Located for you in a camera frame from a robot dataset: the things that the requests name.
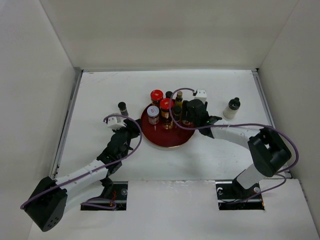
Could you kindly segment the white lid jar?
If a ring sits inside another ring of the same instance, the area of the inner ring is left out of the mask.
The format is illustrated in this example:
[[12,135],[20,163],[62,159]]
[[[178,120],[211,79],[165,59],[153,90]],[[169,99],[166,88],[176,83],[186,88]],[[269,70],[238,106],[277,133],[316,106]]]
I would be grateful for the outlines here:
[[159,122],[159,114],[160,110],[157,106],[151,105],[147,108],[147,117],[148,117],[148,122],[151,125],[157,125]]
[[192,124],[191,121],[188,121],[188,120],[182,120],[182,123],[185,125],[185,126],[190,126]]

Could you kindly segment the yellow label oil bottle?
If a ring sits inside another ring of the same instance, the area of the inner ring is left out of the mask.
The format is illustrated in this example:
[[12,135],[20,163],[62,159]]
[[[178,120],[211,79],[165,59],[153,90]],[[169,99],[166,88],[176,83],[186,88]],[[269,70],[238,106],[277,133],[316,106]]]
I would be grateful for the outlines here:
[[174,106],[179,106],[180,108],[183,107],[183,92],[182,91],[178,91],[176,93],[176,97],[174,100]]

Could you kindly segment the small dark spice bottle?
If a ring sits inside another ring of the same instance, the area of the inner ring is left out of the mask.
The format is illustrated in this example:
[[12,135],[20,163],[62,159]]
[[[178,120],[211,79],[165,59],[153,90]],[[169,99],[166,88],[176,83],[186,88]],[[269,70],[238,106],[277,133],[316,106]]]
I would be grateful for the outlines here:
[[182,108],[179,105],[173,107],[173,119],[179,122],[181,119]]

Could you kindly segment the black cap spice bottle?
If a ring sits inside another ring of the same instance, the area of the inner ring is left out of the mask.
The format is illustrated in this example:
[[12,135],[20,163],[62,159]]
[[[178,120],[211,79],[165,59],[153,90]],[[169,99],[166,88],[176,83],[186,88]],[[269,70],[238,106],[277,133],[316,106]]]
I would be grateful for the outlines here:
[[166,98],[171,98],[172,97],[172,95],[173,95],[173,92],[172,91],[167,91],[166,93],[165,93],[165,97]]
[[129,113],[128,113],[128,110],[127,110],[127,105],[126,105],[125,102],[123,102],[123,101],[119,102],[117,106],[118,106],[118,108],[120,110],[120,114],[122,116],[126,116],[126,117],[129,116]]

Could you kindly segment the red cap sauce bottle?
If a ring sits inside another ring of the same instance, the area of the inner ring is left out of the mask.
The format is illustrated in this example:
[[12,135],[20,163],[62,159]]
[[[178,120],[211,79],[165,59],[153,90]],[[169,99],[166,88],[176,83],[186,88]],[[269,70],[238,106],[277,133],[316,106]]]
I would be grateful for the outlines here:
[[161,113],[161,122],[162,126],[166,130],[170,130],[173,127],[173,121],[170,116],[170,111],[169,111],[169,103],[170,99],[169,98],[164,98],[160,101],[160,113]]
[[164,93],[159,89],[155,89],[150,93],[151,104],[158,108],[160,107],[160,102],[163,98]]

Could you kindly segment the black cap white bottle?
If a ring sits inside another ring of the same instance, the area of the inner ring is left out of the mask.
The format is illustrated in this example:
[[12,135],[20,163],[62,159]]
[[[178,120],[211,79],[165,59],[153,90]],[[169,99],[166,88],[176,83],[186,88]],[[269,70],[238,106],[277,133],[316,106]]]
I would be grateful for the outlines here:
[[233,119],[236,116],[240,106],[240,99],[238,97],[232,98],[225,107],[223,116],[229,120]]

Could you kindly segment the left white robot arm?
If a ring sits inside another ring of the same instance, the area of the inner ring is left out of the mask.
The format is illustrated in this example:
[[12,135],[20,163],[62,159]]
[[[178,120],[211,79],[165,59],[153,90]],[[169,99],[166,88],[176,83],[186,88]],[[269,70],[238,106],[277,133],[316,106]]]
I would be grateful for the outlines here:
[[108,199],[113,185],[110,175],[136,151],[131,147],[132,139],[141,137],[142,121],[125,117],[123,125],[114,129],[109,143],[96,159],[63,177],[44,177],[20,208],[42,232],[47,232],[69,209],[77,205],[91,206],[98,197]]

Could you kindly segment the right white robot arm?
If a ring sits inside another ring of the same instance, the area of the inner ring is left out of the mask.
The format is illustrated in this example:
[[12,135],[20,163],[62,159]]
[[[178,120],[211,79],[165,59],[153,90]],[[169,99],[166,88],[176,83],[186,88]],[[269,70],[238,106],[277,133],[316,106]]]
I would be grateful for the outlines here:
[[292,157],[289,148],[273,128],[228,125],[221,117],[209,115],[207,105],[199,99],[183,102],[181,118],[191,122],[206,137],[225,140],[249,150],[252,164],[232,183],[231,190],[238,198],[245,197],[250,188],[262,179],[273,177]]

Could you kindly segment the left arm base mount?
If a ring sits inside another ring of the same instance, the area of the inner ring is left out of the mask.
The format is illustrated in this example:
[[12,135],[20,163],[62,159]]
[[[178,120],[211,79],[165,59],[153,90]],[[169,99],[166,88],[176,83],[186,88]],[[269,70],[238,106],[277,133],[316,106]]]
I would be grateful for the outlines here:
[[101,180],[103,190],[99,196],[87,200],[80,206],[81,211],[126,211],[127,181],[112,181],[109,177]]

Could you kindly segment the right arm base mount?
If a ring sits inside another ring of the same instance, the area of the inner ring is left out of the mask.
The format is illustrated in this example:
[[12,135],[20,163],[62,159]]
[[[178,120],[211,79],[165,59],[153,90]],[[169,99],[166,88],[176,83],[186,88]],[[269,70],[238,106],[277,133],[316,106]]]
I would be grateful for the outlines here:
[[215,182],[218,208],[221,211],[265,210],[259,183],[244,189],[233,180]]

